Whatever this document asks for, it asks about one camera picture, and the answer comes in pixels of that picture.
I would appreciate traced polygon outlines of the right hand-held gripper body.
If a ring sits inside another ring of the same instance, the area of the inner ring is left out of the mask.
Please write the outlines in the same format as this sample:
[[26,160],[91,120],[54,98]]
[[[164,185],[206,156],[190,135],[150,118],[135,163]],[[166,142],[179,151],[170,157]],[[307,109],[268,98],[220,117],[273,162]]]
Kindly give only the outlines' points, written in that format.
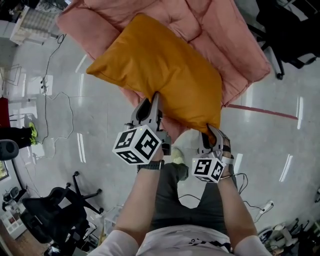
[[218,183],[233,174],[234,157],[228,138],[218,148],[205,148],[192,159],[191,174],[202,182]]

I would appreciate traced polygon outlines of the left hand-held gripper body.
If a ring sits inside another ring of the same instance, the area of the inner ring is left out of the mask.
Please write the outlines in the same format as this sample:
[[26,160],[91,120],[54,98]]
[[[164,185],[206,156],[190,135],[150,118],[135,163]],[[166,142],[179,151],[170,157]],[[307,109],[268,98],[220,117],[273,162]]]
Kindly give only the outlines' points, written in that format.
[[172,138],[160,129],[160,122],[157,117],[148,117],[126,123],[116,137],[112,152],[128,165],[149,164],[159,148],[164,155],[170,155]]

